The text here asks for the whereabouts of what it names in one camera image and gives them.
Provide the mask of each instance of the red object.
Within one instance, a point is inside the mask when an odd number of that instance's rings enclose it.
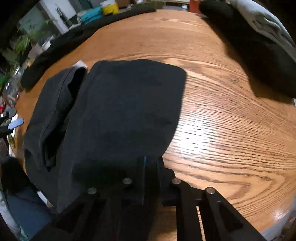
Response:
[[[0,113],[2,113],[5,109],[5,103],[3,103],[2,105],[0,105]]]
[[[200,11],[200,0],[190,0],[189,12],[202,14]]]

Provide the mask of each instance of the black jacket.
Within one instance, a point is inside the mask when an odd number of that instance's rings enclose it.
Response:
[[[99,28],[116,21],[147,12],[155,12],[153,7],[134,8],[130,11],[116,15],[106,16],[89,24],[82,24],[52,41],[50,48],[36,58],[30,68],[22,76],[23,88],[32,89],[44,72],[55,62],[76,49],[80,44],[90,38]]]
[[[81,192],[162,156],[178,124],[186,73],[150,60],[97,62],[50,78],[24,138],[28,176],[57,210]]]

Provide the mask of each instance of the wooden table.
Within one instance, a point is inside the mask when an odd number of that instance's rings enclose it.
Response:
[[[80,59],[91,67],[104,59],[138,58],[188,74],[166,166],[194,187],[216,188],[259,231],[282,218],[296,189],[296,109],[245,72],[227,41],[193,13],[158,10],[110,24],[54,64],[16,106],[25,119],[17,156],[23,159],[22,137],[49,77]],[[154,236],[172,240],[174,212],[160,216]]]

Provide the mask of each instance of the gray cloth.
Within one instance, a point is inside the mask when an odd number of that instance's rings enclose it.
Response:
[[[296,45],[276,16],[252,0],[229,0],[229,3],[256,32],[277,43],[296,62]]]

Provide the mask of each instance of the black cloth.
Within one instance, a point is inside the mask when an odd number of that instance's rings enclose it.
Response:
[[[106,16],[89,24],[82,24],[71,29],[52,41],[49,49],[38,56],[31,67],[25,70],[20,81],[22,87],[27,90],[32,89],[51,65],[60,60],[63,56],[72,52],[80,44],[90,38],[99,28],[125,18],[155,11],[155,8],[152,7],[131,9],[127,12]]]
[[[296,98],[296,63],[279,45],[254,31],[230,4],[205,0],[200,11],[222,31],[255,77]]]
[[[0,237],[5,241],[17,241],[0,214]]]
[[[58,212],[89,187],[133,179],[139,158],[163,155],[186,80],[150,60],[97,62],[84,74],[46,82],[24,137],[27,174]]]
[[[1,184],[4,192],[8,190],[14,194],[22,191],[27,186],[33,187],[16,158],[2,157],[0,158],[0,164],[2,169]]]

